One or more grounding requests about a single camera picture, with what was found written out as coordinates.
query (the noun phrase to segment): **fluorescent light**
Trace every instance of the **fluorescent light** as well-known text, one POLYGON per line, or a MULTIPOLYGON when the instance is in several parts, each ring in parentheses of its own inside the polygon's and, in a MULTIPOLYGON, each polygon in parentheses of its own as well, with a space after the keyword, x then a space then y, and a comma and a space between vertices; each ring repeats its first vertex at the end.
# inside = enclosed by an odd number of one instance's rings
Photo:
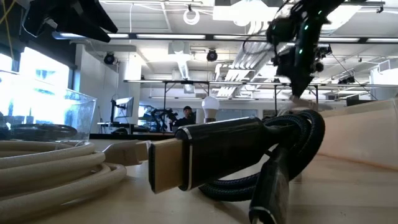
POLYGON ((350 37, 320 37, 320 42, 358 42, 359 38, 350 37))
POLYGON ((129 34, 108 34, 110 38, 129 38, 129 34))
POLYGON ((205 39, 205 35, 184 34, 137 34, 138 39, 205 39))
POLYGON ((176 97, 176 99, 181 99, 181 100, 203 100, 203 98, 200 98, 200 97, 176 97))
POLYGON ((161 80, 125 80, 125 82, 131 83, 163 83, 161 80))
POLYGON ((164 99, 163 96, 150 96, 149 99, 164 99))
POLYGON ((243 82, 210 82, 210 84, 242 85, 243 82))
POLYGON ((369 42, 369 43, 373 43, 373 42, 391 43, 391 42, 398 42, 398 38, 369 38, 367 42, 369 42))
POLYGON ((215 40, 267 40, 267 37, 264 35, 215 35, 215 40))
MULTIPOLYGON (((291 43, 291 42, 286 43, 286 46, 289 46, 289 47, 294 47, 295 45, 296 45, 296 43, 291 43)), ((318 44, 318 47, 330 47, 330 44, 318 44)))
POLYGON ((70 34, 70 33, 60 33, 60 36, 64 38, 86 38, 83 37, 82 35, 70 34))
POLYGON ((248 85, 280 85, 281 83, 247 83, 248 85))

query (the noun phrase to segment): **person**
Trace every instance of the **person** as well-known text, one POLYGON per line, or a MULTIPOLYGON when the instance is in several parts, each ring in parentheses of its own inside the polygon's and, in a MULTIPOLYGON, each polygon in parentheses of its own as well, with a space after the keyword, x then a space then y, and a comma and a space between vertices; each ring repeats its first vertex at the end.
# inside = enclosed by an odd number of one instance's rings
POLYGON ((178 119, 174 124, 173 127, 180 127, 190 124, 196 124, 196 121, 193 119, 192 108, 190 106, 184 107, 184 116, 181 119, 178 119))

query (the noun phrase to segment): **desk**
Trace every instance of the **desk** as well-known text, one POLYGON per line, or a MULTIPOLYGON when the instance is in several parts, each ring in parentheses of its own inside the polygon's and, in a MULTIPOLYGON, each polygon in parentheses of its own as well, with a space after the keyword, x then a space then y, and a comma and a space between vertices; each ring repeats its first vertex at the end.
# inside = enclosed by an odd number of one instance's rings
POLYGON ((100 134, 102 134, 102 128, 106 128, 106 127, 128 128, 130 134, 132 133, 131 129, 134 129, 134 124, 100 122, 100 123, 97 123, 97 125, 100 126, 100 129, 99 129, 100 134))
MULTIPOLYGON (((98 149, 110 140, 94 140, 98 149)), ((260 170, 261 164, 227 178, 260 170)), ((316 156, 290 183, 288 223, 396 224, 398 172, 369 165, 316 156)), ((33 224, 70 223, 245 223, 249 202, 215 202, 198 189, 169 190, 154 195, 147 180, 147 163, 127 168, 127 177, 108 193, 33 224)))

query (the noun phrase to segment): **light bulb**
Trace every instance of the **light bulb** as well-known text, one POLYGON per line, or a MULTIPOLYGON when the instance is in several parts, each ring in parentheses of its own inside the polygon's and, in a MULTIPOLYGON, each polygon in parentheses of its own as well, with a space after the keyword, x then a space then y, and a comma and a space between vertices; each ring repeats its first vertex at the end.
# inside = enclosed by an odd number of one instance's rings
POLYGON ((203 109, 214 109, 218 110, 220 108, 219 101, 214 96, 207 96, 201 103, 203 109))
POLYGON ((207 96, 201 103, 205 112, 205 123, 216 121, 216 114, 220 108, 219 101, 214 96, 207 96))

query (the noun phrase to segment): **coiled white cable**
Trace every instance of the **coiled white cable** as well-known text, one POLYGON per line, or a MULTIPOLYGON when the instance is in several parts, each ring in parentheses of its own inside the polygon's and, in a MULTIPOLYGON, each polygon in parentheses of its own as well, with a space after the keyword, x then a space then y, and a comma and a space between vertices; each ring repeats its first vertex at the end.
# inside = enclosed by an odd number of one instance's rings
POLYGON ((190 12, 189 10, 186 10, 186 11, 184 12, 184 15, 183 15, 184 22, 185 22, 186 24, 188 24, 188 25, 195 25, 195 24, 197 24, 197 23, 199 22, 199 20, 200 20, 199 12, 198 12, 196 9, 193 9, 192 12, 195 13, 195 17, 194 17, 193 19, 188 19, 188 13, 189 13, 189 12, 190 12))
POLYGON ((0 223, 71 202, 126 175, 124 166, 103 163, 94 144, 75 145, 0 141, 0 223))

